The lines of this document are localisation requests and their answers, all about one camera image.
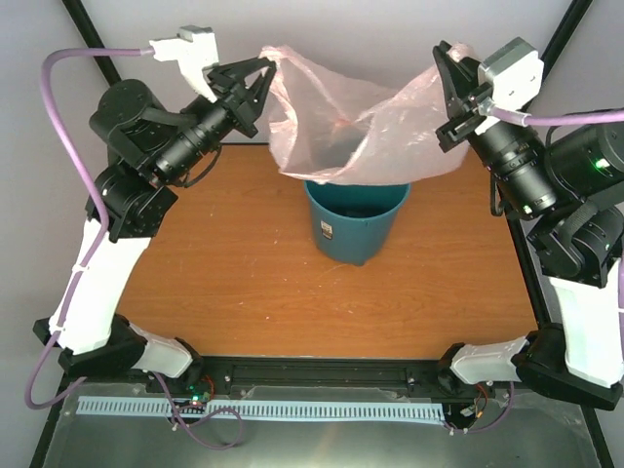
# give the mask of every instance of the gray floor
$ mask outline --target gray floor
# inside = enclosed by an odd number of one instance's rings
[[[133,390],[139,392],[132,385],[84,385],[79,393],[130,396]],[[326,394],[328,400],[337,395],[336,390]],[[254,398],[267,399],[259,395]],[[580,408],[532,393],[519,395],[509,417],[479,435],[451,437],[441,426],[407,423],[248,421],[244,443],[227,451],[198,446],[182,432],[172,432],[165,418],[81,416],[74,414],[75,405],[76,397],[65,403],[46,467],[600,466]],[[496,402],[488,408],[489,418],[500,412]],[[216,420],[197,433],[217,443],[231,440],[236,430],[235,421]]]

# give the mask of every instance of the robotic arm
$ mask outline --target robotic arm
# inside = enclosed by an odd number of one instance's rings
[[[624,123],[586,125],[545,146],[532,128],[488,116],[494,104],[516,110],[539,92],[543,63],[529,44],[517,38],[483,62],[451,54],[446,42],[433,50],[449,118],[437,130],[440,146],[470,143],[491,174],[493,215],[538,219],[526,238],[563,324],[507,343],[454,344],[440,362],[440,382],[452,393],[461,382],[521,380],[550,398],[613,410],[624,375],[624,216],[615,208],[624,202]]]
[[[182,75],[200,95],[173,113],[138,80],[121,81],[104,93],[90,126],[108,148],[108,167],[96,179],[109,217],[108,232],[81,271],[62,329],[57,326],[59,307],[49,320],[37,321],[34,330],[44,343],[59,332],[59,363],[69,376],[111,376],[140,369],[192,384],[201,377],[198,353],[179,338],[141,330],[115,310],[140,255],[177,200],[170,186],[187,188],[199,181],[215,164],[220,142],[233,130],[246,137],[257,133],[254,122],[266,101],[275,63],[251,58],[217,65],[209,28],[187,26],[176,38],[151,45],[156,59],[178,61]],[[247,86],[246,78],[257,72],[261,73]],[[210,152],[215,152],[213,161],[189,180],[191,169]],[[86,208],[79,260],[100,229],[92,199]],[[74,267],[72,277],[79,269]]]

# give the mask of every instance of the translucent trash bag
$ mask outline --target translucent trash bag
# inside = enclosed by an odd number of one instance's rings
[[[457,45],[456,59],[470,53]],[[347,78],[289,47],[265,47],[277,64],[268,104],[269,147],[280,173],[318,183],[393,185],[457,169],[467,144],[443,153],[447,120],[435,65],[399,92]]]

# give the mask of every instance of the black pole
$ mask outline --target black pole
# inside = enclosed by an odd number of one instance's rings
[[[562,21],[557,26],[553,37],[544,50],[542,61],[544,62],[544,73],[542,79],[545,80],[550,71],[555,66],[555,62],[566,48],[567,42],[574,34],[576,27],[583,20],[585,13],[589,9],[593,0],[572,0],[565,12]]]
[[[99,38],[96,27],[91,22],[87,10],[81,0],[62,0],[62,4],[65,6],[65,10],[71,16],[74,21],[78,32],[82,36],[87,47],[103,48],[104,44]],[[97,67],[109,86],[114,85],[121,81],[121,76],[115,68],[115,64],[110,57],[95,57]]]

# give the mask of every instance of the black frame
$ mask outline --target black frame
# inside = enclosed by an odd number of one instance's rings
[[[81,0],[62,0],[62,3],[85,40],[86,45],[89,47],[104,47]],[[542,56],[544,60],[544,79],[552,70],[591,4],[592,0],[572,0],[570,3]],[[96,58],[96,61],[102,76],[109,85],[121,80],[119,72],[110,58]],[[550,323],[551,320],[539,284],[539,277],[528,250],[525,233],[518,220],[508,219],[507,223],[518,256],[518,262],[523,272],[526,291],[533,309],[535,321],[537,326],[541,328]],[[434,381],[436,361],[222,357],[210,357],[207,361],[209,362],[210,374],[214,376],[217,393],[229,394],[232,397],[240,394],[242,390],[257,384],[275,386],[319,386],[322,384],[324,386],[343,387],[345,382],[349,382],[354,387],[382,388],[396,391],[400,395],[430,398],[432,401],[448,404],[472,398],[472,395],[466,395],[465,393],[449,397],[449,395],[440,391]],[[226,375],[230,376],[229,382],[224,378]],[[407,383],[409,377],[414,378],[413,384]],[[148,386],[150,384],[150,380],[140,372],[118,381],[144,381]],[[58,392],[63,391],[69,382],[68,379],[64,378],[60,383]],[[52,407],[30,463],[31,468],[43,466],[59,420],[61,408],[62,402]],[[613,461],[606,446],[605,437],[596,412],[591,408],[582,407],[581,409],[601,465],[604,468],[613,467]]]

